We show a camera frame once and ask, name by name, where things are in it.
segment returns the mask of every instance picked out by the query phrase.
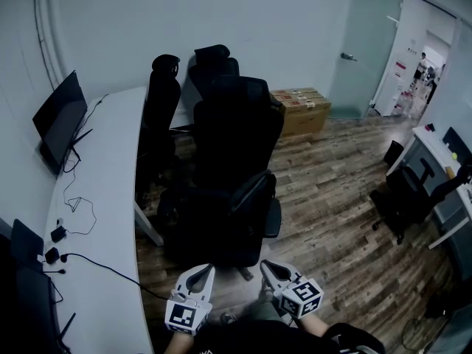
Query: black office chair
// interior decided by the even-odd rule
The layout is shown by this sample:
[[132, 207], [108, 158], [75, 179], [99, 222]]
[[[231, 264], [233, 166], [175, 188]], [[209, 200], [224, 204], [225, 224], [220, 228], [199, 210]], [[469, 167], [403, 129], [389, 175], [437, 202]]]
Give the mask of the black office chair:
[[176, 80], [179, 61], [173, 55], [160, 55], [153, 62], [136, 162], [136, 202], [140, 206], [151, 180], [168, 184], [162, 172], [172, 163], [176, 151], [169, 127], [181, 93]]
[[213, 80], [221, 75], [239, 76], [239, 64], [229, 57], [229, 50], [222, 44], [195, 50], [197, 64], [189, 68], [192, 83], [205, 100]]
[[405, 229], [413, 223], [422, 223], [439, 202], [444, 201], [447, 194], [454, 191], [459, 185], [471, 181], [472, 161], [466, 161], [459, 169], [457, 176], [437, 186], [429, 195], [424, 187], [426, 179], [434, 177], [434, 172], [425, 159], [421, 159], [425, 171], [418, 178], [410, 167], [400, 167], [386, 177], [390, 189], [388, 193], [379, 193], [377, 190], [370, 194], [378, 211], [383, 216], [372, 225], [385, 221], [387, 226], [397, 235], [400, 245], [404, 238]]
[[[221, 85], [233, 79], [219, 78]], [[283, 116], [269, 107], [264, 80], [238, 77], [236, 86], [221, 85], [215, 84], [208, 99], [194, 107], [193, 182], [199, 187], [233, 190], [267, 169]]]
[[187, 266], [257, 264], [263, 237], [279, 234], [275, 176], [264, 170], [236, 190], [174, 186], [161, 194], [158, 219], [171, 228], [168, 257]]

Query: door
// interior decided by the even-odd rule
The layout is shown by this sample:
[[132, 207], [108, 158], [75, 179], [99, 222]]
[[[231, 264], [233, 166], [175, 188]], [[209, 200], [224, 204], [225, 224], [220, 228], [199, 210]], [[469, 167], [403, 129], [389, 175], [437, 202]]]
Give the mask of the door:
[[392, 49], [402, 0], [351, 0], [328, 98], [332, 118], [363, 119]]

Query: person in doorway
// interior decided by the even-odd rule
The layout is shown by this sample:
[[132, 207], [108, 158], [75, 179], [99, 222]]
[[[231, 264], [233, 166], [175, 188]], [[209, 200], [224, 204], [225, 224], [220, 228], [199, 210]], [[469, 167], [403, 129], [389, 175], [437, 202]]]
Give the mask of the person in doorway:
[[298, 329], [289, 327], [272, 298], [272, 291], [266, 288], [250, 313], [239, 320], [224, 313], [222, 325], [206, 326], [195, 338], [174, 333], [164, 354], [385, 353], [382, 343], [367, 332], [342, 323], [330, 327], [314, 313], [296, 320]]
[[418, 63], [418, 67], [416, 68], [416, 71], [414, 73], [414, 89], [416, 90], [417, 89], [417, 84], [418, 84], [418, 80], [421, 79], [421, 77], [423, 76], [423, 73], [425, 70], [427, 70], [427, 65], [426, 65], [426, 53], [425, 52], [422, 52], [421, 53], [421, 59], [420, 59], [420, 62]]
[[439, 68], [436, 69], [436, 77], [434, 78], [434, 80], [431, 83], [432, 88], [431, 88], [431, 92], [429, 93], [429, 97], [428, 97], [428, 101], [426, 102], [426, 105], [429, 105], [429, 101], [431, 101], [431, 98], [433, 98], [433, 94], [436, 91], [437, 85], [440, 83], [441, 75], [444, 72], [444, 67], [445, 67], [445, 63], [442, 65], [442, 67], [440, 69]]

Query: white desk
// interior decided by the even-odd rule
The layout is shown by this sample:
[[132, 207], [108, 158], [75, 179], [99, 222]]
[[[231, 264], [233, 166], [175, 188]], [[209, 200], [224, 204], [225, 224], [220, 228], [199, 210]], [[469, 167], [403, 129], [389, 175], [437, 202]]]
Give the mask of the white desk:
[[[81, 196], [93, 202], [97, 222], [89, 235], [67, 234], [66, 239], [54, 245], [60, 254], [83, 254], [134, 280], [138, 280], [135, 219], [145, 225], [145, 231], [158, 245], [162, 244], [134, 203], [145, 95], [145, 87], [111, 94], [88, 120], [82, 132], [90, 128], [93, 131], [75, 146], [82, 162], [75, 169], [76, 181], [66, 191], [66, 198]], [[90, 104], [87, 115], [96, 102]], [[69, 158], [75, 160], [74, 154]], [[44, 238], [46, 250], [53, 246], [50, 232], [55, 229], [57, 218], [64, 219], [64, 227], [72, 232], [87, 232], [94, 222], [87, 202], [81, 201], [74, 213], [63, 202], [63, 191], [73, 177], [73, 173], [58, 177]], [[63, 329], [71, 315], [77, 313], [63, 339], [72, 353], [153, 352], [137, 285], [79, 257], [44, 266], [45, 271], [62, 268], [66, 274], [50, 275], [64, 298], [56, 304], [59, 328]]]
[[[451, 167], [454, 173], [457, 174], [457, 171], [460, 168], [460, 163], [452, 159], [451, 151], [445, 146], [441, 138], [439, 138], [438, 135], [436, 135], [436, 133], [433, 133], [432, 131], [427, 131], [423, 126], [421, 126], [421, 127], [416, 127], [413, 129], [412, 139], [406, 145], [404, 151], [401, 153], [397, 161], [392, 165], [392, 167], [386, 173], [387, 175], [389, 175], [391, 172], [393, 172], [397, 168], [397, 166], [401, 163], [405, 155], [410, 151], [413, 144], [417, 140], [419, 140], [426, 147], [426, 149], [436, 159], [436, 161], [439, 163], [439, 165], [444, 171], [446, 167]], [[448, 239], [454, 233], [459, 231], [465, 224], [467, 224], [467, 222], [470, 219], [472, 219], [472, 203], [468, 197], [467, 188], [468, 186], [461, 185], [460, 187], [456, 189], [456, 192], [458, 193], [468, 216], [464, 218], [462, 221], [460, 221], [455, 227], [453, 227], [451, 230], [445, 233], [438, 240], [434, 241], [429, 246], [430, 249], [433, 249], [434, 247], [441, 244], [444, 240]]]

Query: black trash bin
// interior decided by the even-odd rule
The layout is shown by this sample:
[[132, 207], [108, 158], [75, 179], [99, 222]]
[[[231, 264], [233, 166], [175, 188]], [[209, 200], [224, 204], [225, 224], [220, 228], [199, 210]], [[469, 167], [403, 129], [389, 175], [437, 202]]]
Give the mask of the black trash bin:
[[392, 140], [390, 148], [383, 157], [383, 160], [389, 165], [389, 167], [391, 167], [400, 157], [402, 152], [403, 146], [395, 140]]

